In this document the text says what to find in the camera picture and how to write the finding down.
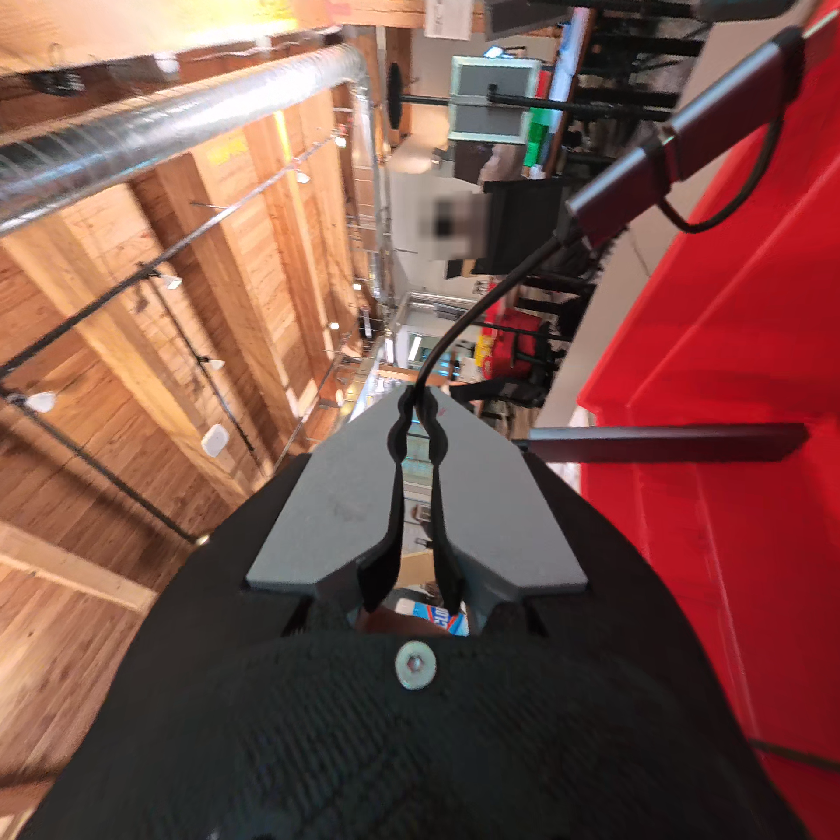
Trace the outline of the white paper sign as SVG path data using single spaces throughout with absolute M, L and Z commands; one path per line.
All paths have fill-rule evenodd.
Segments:
M 425 1 L 424 35 L 431 39 L 470 40 L 473 16 L 473 1 Z

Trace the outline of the black hub cable grey plug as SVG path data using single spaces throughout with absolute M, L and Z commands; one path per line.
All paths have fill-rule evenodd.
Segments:
M 767 125 L 777 139 L 787 107 L 799 95 L 809 35 L 788 27 L 754 50 L 679 110 L 660 132 L 627 152 L 567 204 L 569 223 L 521 262 L 446 332 L 423 364 L 413 387 L 421 406 L 440 356 L 494 303 L 544 260 L 584 241 L 594 248 L 616 236 L 649 208 L 663 205 L 673 184 L 688 178 Z

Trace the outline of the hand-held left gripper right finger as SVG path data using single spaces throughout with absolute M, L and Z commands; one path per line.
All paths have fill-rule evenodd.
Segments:
M 494 609 L 589 583 L 521 450 L 437 387 L 423 390 L 434 570 L 480 632 Z

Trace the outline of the grey board white frame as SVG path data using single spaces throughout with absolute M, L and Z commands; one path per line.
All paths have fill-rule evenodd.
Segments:
M 448 91 L 448 140 L 526 145 L 542 62 L 456 56 Z

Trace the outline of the grey usb hub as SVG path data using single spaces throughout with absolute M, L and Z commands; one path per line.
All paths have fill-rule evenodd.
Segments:
M 777 463 L 811 438 L 801 423 L 533 428 L 514 439 L 547 464 Z

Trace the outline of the black ceiling pipe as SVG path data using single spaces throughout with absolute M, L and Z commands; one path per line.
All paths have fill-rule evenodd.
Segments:
M 177 522 L 165 514 L 161 509 L 155 506 L 148 498 L 132 488 L 119 476 L 113 473 L 109 467 L 106 467 L 100 460 L 95 458 L 86 448 L 78 444 L 72 438 L 61 432 L 52 423 L 47 422 L 41 415 L 26 403 L 26 398 L 19 392 L 13 392 L 1 386 L 1 397 L 5 404 L 17 409 L 24 417 L 31 423 L 37 426 L 44 434 L 51 440 L 57 443 L 68 451 L 71 457 L 78 459 L 88 468 L 95 471 L 101 478 L 104 478 L 112 487 L 119 493 L 130 499 L 134 504 L 140 506 L 147 512 L 152 519 L 159 522 L 165 529 L 172 532 L 182 541 L 189 543 L 194 547 L 200 547 L 209 541 L 209 535 L 190 533 L 182 528 Z

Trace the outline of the blue yellow wipes packet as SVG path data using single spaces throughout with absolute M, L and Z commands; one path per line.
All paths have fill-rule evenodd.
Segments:
M 468 618 L 464 612 L 450 613 L 442 606 L 418 602 L 405 597 L 397 600 L 394 612 L 421 618 L 436 627 L 445 629 L 447 633 L 454 636 L 467 637 L 469 635 Z

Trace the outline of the black pole stand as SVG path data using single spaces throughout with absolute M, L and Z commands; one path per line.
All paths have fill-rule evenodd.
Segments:
M 665 123 L 671 118 L 671 111 L 648 104 L 595 100 L 594 102 L 555 101 L 551 99 L 527 98 L 501 93 L 497 85 L 489 85 L 487 94 L 455 94 L 447 98 L 415 95 L 406 92 L 402 71 L 396 63 L 388 70 L 386 81 L 386 103 L 388 119 L 396 130 L 403 116 L 403 105 L 418 105 L 448 108 L 467 106 L 474 108 L 504 108 L 519 110 L 549 110 L 569 113 L 582 119 L 639 119 L 653 123 Z

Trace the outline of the silver ventilation duct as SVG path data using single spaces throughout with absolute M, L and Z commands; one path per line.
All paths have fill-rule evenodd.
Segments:
M 371 78 L 364 55 L 347 43 L 115 102 L 2 143 L 2 239 L 340 85 L 355 101 L 354 135 L 360 139 L 363 127 L 369 132 L 373 209 L 383 246 Z

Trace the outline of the red plastic bin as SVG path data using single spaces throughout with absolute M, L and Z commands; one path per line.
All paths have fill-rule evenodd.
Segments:
M 688 616 L 759 760 L 838 838 L 839 58 L 803 81 L 756 193 L 678 235 L 580 403 L 604 426 L 800 423 L 772 464 L 590 465 L 584 497 Z

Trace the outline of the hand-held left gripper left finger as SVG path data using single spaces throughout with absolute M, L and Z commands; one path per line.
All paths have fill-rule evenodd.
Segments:
M 310 456 L 247 572 L 255 590 L 371 613 L 400 570 L 414 389 L 389 392 Z

